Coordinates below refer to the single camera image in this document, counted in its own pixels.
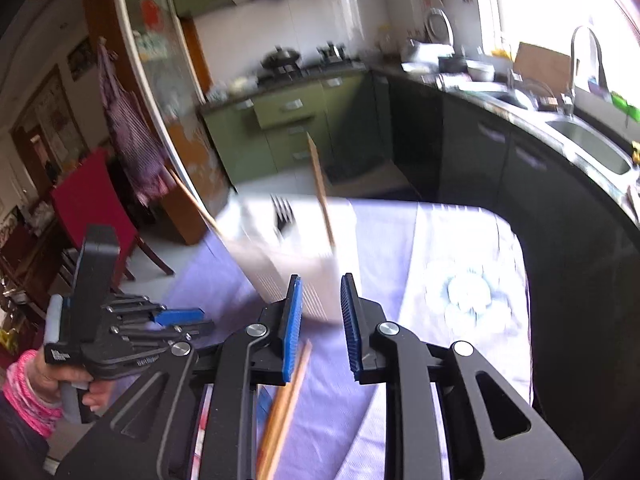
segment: stove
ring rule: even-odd
[[[364,68],[364,63],[354,59],[337,59],[327,62],[325,60],[316,60],[302,67],[296,65],[292,70],[286,71],[268,71],[258,75],[258,86],[260,88],[268,88],[287,82],[302,81],[306,78],[317,76],[321,73],[331,73],[334,70],[344,70],[348,68]]]

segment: hand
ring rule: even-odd
[[[26,365],[25,371],[33,391],[49,403],[60,401],[60,381],[90,383],[88,393],[82,397],[82,403],[89,406],[92,412],[107,405],[114,385],[113,381],[94,381],[91,374],[81,367],[47,364],[44,361],[42,347],[36,357]]]

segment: cutting board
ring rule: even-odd
[[[549,85],[556,95],[566,93],[571,75],[571,57],[529,43],[520,43],[514,72]]]

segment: drawer handle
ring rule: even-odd
[[[247,99],[246,101],[242,101],[236,105],[236,110],[247,110],[248,108],[253,108],[254,102],[251,99]]]
[[[546,171],[546,164],[544,162],[542,162],[535,156],[525,152],[518,146],[516,146],[516,155],[522,162],[532,167],[534,170]]]
[[[289,135],[303,134],[305,132],[306,128],[304,126],[292,126],[290,128],[287,128],[287,133]]]
[[[334,77],[332,79],[327,79],[326,80],[326,85],[331,87],[331,88],[335,88],[337,86],[341,86],[342,85],[342,78],[341,77]]]
[[[293,110],[299,110],[304,105],[300,99],[296,99],[295,101],[289,101],[288,103],[284,103],[282,105],[282,111],[284,112],[292,112]]]
[[[297,152],[297,153],[291,153],[291,156],[293,158],[295,158],[296,160],[305,160],[306,158],[310,158],[311,157],[311,153],[310,152]]]
[[[496,132],[491,128],[487,128],[482,123],[478,123],[478,130],[480,130],[481,134],[491,139],[493,142],[500,142],[501,144],[504,144],[507,141],[507,137],[504,134]]]

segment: window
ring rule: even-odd
[[[639,20],[631,0],[497,0],[497,7],[501,34],[514,54],[521,41],[569,54],[575,27],[590,24],[602,46],[609,90],[640,106]],[[585,89],[587,79],[598,74],[589,38],[582,30],[575,43],[576,84]]]

